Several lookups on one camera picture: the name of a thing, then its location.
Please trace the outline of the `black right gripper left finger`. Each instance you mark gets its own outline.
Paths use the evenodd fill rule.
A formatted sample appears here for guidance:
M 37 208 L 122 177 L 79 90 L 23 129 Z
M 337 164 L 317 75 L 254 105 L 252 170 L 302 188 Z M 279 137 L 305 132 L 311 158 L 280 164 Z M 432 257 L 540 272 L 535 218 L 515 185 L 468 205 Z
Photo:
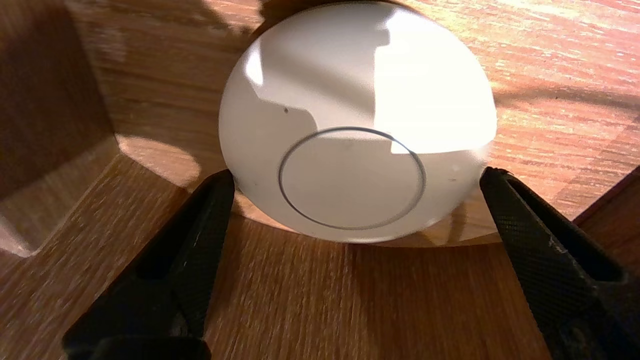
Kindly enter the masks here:
M 62 337 L 69 360 L 210 360 L 206 319 L 234 202 L 206 178 Z

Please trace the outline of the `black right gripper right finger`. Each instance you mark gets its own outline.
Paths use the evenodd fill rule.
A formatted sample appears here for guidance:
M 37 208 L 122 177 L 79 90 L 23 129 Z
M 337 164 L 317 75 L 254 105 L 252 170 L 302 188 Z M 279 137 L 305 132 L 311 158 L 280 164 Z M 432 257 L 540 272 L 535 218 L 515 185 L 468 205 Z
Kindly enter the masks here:
M 480 189 L 554 360 L 637 360 L 639 278 L 509 171 Z

